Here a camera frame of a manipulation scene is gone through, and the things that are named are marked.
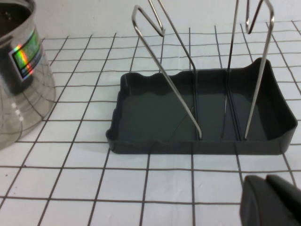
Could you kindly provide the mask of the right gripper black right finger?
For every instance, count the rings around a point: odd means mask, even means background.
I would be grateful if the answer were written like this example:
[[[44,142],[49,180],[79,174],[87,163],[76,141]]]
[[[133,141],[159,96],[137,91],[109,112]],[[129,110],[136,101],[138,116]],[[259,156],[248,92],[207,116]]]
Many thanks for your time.
[[[284,203],[300,203],[301,190],[277,175],[267,175],[266,181]]]

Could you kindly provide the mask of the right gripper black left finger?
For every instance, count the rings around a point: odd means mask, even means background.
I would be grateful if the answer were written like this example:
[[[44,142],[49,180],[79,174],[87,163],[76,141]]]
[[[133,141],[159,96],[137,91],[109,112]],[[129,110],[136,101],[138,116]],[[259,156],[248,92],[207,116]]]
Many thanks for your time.
[[[245,177],[240,204],[243,226],[299,226],[301,203],[284,203],[266,178]]]

